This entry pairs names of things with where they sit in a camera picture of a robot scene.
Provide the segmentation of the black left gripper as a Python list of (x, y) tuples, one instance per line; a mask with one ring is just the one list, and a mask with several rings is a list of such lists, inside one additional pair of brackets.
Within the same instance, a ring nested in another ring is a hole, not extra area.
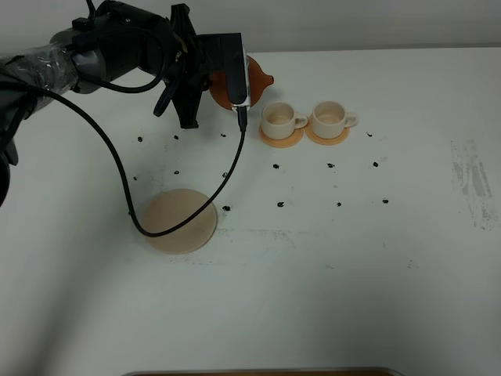
[[(120, 1), (104, 1), (94, 12), (96, 67), (94, 89), (140, 93), (163, 82), (178, 88), (172, 102), (182, 129), (198, 128), (196, 120), (202, 92), (209, 89), (209, 76), (200, 72), (202, 52), (189, 18), (187, 4), (171, 6), (162, 17)], [(139, 68), (153, 76), (153, 83), (136, 88), (120, 87), (114, 80)]]

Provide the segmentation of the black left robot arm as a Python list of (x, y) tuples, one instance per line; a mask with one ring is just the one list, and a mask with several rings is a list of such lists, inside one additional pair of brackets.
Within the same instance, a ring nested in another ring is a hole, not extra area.
[(2, 197), (9, 190), (10, 168), (19, 162), (14, 135), (22, 120), (52, 101), (44, 91), (139, 94), (164, 83), (154, 114), (161, 116), (174, 104), (183, 128), (197, 126), (211, 68), (189, 7), (173, 5), (169, 17), (119, 1), (90, 2), (88, 9), (87, 17), (73, 20), (49, 44), (1, 58)]

